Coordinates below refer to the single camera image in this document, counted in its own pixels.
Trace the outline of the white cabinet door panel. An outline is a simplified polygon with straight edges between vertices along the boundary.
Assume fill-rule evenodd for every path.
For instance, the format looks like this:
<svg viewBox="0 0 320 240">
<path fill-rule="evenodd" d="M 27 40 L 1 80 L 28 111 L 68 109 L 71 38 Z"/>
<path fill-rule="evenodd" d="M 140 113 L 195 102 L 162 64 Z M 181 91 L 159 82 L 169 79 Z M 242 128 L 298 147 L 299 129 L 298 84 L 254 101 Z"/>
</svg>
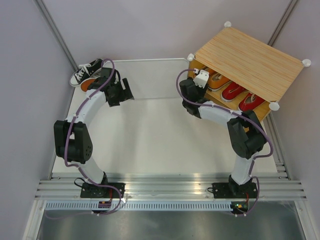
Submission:
<svg viewBox="0 0 320 240">
<path fill-rule="evenodd" d="M 176 79 L 189 67 L 184 58 L 115 60 L 115 69 L 128 80 L 136 100 L 178 98 Z"/>
</svg>

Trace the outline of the grey sneaker orange sole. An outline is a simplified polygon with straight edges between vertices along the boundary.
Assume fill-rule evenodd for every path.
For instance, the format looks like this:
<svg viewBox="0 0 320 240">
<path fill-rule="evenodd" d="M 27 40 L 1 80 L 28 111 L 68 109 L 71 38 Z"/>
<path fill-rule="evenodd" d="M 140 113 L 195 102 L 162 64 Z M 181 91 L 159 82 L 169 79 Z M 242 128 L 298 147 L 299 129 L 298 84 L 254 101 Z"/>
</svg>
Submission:
<svg viewBox="0 0 320 240">
<path fill-rule="evenodd" d="M 87 92 L 89 85 L 92 84 L 95 80 L 96 80 L 96 78 L 88 78 L 88 79 L 84 80 L 80 84 L 81 91 L 84 93 Z"/>
</svg>

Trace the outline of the black sneaker white laces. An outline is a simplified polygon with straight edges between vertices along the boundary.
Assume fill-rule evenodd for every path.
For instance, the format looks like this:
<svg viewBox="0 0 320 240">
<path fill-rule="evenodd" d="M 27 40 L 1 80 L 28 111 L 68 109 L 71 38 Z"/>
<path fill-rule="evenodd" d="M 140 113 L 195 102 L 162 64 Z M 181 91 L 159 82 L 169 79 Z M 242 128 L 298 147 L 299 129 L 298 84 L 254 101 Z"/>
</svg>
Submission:
<svg viewBox="0 0 320 240">
<path fill-rule="evenodd" d="M 85 80 L 101 71 L 102 62 L 103 60 L 101 58 L 97 58 L 90 63 L 80 64 L 78 70 L 70 77 L 69 84 L 72 87 L 80 86 Z"/>
</svg>

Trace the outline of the red sneaker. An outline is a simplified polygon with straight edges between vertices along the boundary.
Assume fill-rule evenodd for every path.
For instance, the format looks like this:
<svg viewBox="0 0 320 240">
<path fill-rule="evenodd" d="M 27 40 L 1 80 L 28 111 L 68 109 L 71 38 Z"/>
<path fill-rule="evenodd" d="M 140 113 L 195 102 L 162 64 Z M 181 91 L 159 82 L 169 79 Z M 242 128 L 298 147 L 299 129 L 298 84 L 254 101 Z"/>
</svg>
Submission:
<svg viewBox="0 0 320 240">
<path fill-rule="evenodd" d="M 265 100 L 262 99 L 260 96 L 254 93 L 248 93 L 245 96 L 245 98 L 238 104 L 238 109 L 243 112 L 248 110 L 254 110 L 264 102 Z"/>
<path fill-rule="evenodd" d="M 224 102 L 231 102 L 238 95 L 245 92 L 246 89 L 235 82 L 231 82 L 221 93 L 221 99 Z"/>
</svg>

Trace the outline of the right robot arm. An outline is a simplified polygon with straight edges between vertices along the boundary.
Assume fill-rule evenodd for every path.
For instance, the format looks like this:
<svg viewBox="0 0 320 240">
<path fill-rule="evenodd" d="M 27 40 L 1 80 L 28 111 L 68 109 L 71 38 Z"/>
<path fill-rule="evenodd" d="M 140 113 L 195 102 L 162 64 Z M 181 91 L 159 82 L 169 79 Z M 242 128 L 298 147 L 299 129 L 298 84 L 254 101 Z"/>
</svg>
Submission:
<svg viewBox="0 0 320 240">
<path fill-rule="evenodd" d="M 232 110 L 204 97 L 207 87 L 196 86 L 192 78 L 176 80 L 176 89 L 187 112 L 199 119 L 225 127 L 235 152 L 233 171 L 228 177 L 227 191 L 233 198 L 253 193 L 252 170 L 256 159 L 273 155 L 271 140 L 253 110 Z"/>
</svg>

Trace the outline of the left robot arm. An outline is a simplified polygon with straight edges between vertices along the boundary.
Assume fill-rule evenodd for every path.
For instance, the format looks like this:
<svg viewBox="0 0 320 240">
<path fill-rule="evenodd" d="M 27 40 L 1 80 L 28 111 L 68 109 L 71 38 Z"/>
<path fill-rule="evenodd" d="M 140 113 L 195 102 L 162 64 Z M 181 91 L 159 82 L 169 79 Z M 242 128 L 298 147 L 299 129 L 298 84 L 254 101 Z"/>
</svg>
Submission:
<svg viewBox="0 0 320 240">
<path fill-rule="evenodd" d="M 118 70 L 103 67 L 100 77 L 87 87 L 85 98 L 78 109 L 65 120 L 54 123 L 56 155 L 63 158 L 66 167 L 74 167 L 92 185 L 91 191 L 98 198 L 109 193 L 108 178 L 93 158 L 93 142 L 89 126 L 105 104 L 119 106 L 121 102 L 133 100 L 129 82 L 121 78 Z"/>
</svg>

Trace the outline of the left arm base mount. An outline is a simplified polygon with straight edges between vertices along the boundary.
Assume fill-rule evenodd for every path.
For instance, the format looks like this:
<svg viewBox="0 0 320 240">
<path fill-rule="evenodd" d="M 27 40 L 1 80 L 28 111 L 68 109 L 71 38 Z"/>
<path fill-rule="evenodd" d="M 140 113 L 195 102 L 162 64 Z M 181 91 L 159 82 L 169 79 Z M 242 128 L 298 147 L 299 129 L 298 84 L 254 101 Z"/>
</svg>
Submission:
<svg viewBox="0 0 320 240">
<path fill-rule="evenodd" d="M 124 196 L 125 193 L 125 183 L 123 182 L 109 182 L 108 185 L 112 186 L 110 187 L 99 187 L 96 185 L 93 185 L 91 183 L 85 182 L 83 178 L 76 178 L 74 180 L 74 185 L 81 188 L 80 190 L 80 197 L 81 198 L 87 198 L 87 199 L 115 199 L 119 198 L 121 195 L 121 198 Z"/>
</svg>

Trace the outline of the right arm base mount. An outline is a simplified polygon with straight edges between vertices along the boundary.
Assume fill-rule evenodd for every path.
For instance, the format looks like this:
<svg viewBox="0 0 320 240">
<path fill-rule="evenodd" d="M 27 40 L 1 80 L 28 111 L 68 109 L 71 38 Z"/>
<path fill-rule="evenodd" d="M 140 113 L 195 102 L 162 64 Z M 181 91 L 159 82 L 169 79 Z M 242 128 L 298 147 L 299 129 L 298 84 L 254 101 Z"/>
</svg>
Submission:
<svg viewBox="0 0 320 240">
<path fill-rule="evenodd" d="M 255 199 L 258 196 L 256 183 L 249 181 L 243 185 L 234 182 L 214 182 L 206 189 L 214 199 Z"/>
</svg>

